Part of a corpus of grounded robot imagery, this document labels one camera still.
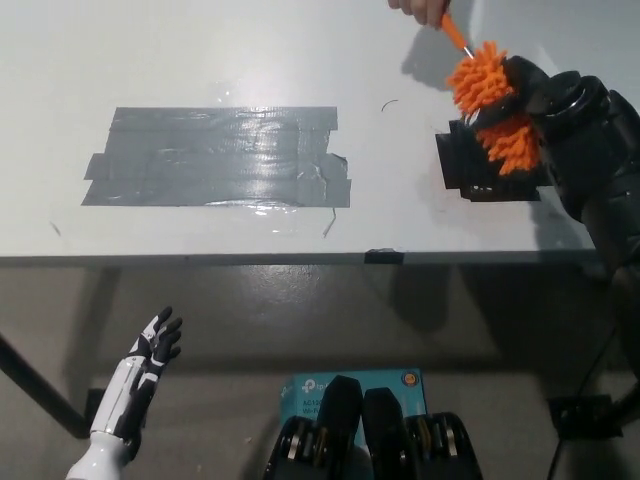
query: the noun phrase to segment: finger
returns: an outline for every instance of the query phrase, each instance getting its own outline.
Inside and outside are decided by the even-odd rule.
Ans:
[[[149,342],[153,340],[153,337],[155,337],[162,328],[162,324],[168,320],[172,313],[173,309],[171,307],[166,307],[162,310],[162,312],[156,315],[153,320],[149,322],[149,325],[145,327],[142,331],[142,336]]]
[[[165,309],[158,314],[158,325],[162,325],[164,322],[169,320],[169,317],[171,316],[172,313],[173,313],[173,308],[165,307]]]
[[[173,360],[182,352],[182,348],[176,347],[171,349],[171,353],[169,353],[169,360]]]
[[[170,360],[171,349],[181,337],[182,332],[180,330],[166,335],[153,352],[152,359],[161,364],[167,363]]]
[[[416,21],[420,25],[426,25],[428,20],[427,3],[429,0],[413,0],[411,2],[411,11]]]
[[[412,15],[411,0],[400,0],[400,8],[405,15]]]
[[[168,333],[173,333],[182,326],[182,318],[176,318],[169,325],[165,325],[158,332],[158,337],[164,337]]]
[[[429,25],[440,28],[445,8],[445,0],[430,0],[427,2],[427,21]]]

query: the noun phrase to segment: blue box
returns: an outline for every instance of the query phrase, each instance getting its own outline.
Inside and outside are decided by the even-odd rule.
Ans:
[[[280,399],[280,422],[282,425],[293,416],[318,417],[324,389],[337,375],[355,378],[360,382],[362,393],[372,388],[389,388],[400,402],[405,417],[427,413],[424,397],[422,373],[418,368],[403,370],[373,370],[362,372],[304,373],[294,375],[283,387]],[[372,480],[373,471],[369,450],[364,438],[362,420],[355,438],[359,451],[353,455],[353,463],[348,478],[351,480]]]

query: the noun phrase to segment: duct tape strip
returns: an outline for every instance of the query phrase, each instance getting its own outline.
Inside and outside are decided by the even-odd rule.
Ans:
[[[85,180],[325,180],[347,179],[347,162],[324,155],[211,155],[159,152],[149,157],[122,158],[95,154]]]
[[[348,207],[332,107],[119,108],[84,205]]]
[[[349,207],[351,180],[94,180],[83,205]]]
[[[337,129],[336,107],[118,108],[111,124],[112,132],[216,130],[254,133]]]
[[[167,130],[111,132],[105,153],[112,156],[149,155],[156,152],[305,154],[326,153],[329,131],[275,130],[271,132],[216,132]]]

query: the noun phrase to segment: robotic hand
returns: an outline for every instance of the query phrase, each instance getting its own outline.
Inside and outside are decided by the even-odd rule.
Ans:
[[[142,427],[160,376],[180,354],[182,319],[167,323],[171,307],[138,336],[109,382],[91,426],[91,445],[67,480],[119,480],[142,443]]]

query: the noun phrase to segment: table surface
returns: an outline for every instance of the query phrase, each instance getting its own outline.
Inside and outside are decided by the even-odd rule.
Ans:
[[[640,3],[454,0],[474,43],[598,75],[640,106]],[[24,0],[0,18],[0,262],[112,264],[536,258],[588,252],[552,190],[472,204],[444,189],[434,134],[460,54],[384,0]],[[389,104],[381,112],[383,104]],[[116,107],[336,106],[351,207],[82,207]]]

